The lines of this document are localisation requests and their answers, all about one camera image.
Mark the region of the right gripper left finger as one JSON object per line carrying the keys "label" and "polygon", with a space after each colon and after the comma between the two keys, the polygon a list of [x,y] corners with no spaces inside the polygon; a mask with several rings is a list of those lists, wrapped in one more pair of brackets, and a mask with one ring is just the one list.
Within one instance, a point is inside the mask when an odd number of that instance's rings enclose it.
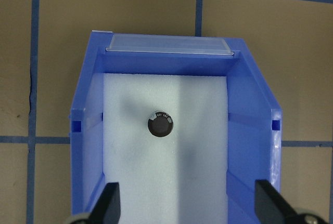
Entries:
{"label": "right gripper left finger", "polygon": [[118,224],[121,216],[120,187],[118,182],[107,183],[87,223]]}

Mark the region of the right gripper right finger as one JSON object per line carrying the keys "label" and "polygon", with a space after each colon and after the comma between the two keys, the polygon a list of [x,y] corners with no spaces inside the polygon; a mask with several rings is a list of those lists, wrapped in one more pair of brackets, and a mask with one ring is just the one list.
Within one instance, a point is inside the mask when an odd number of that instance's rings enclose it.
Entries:
{"label": "right gripper right finger", "polygon": [[268,180],[255,181],[254,211],[260,223],[326,223],[311,213],[298,214]]}

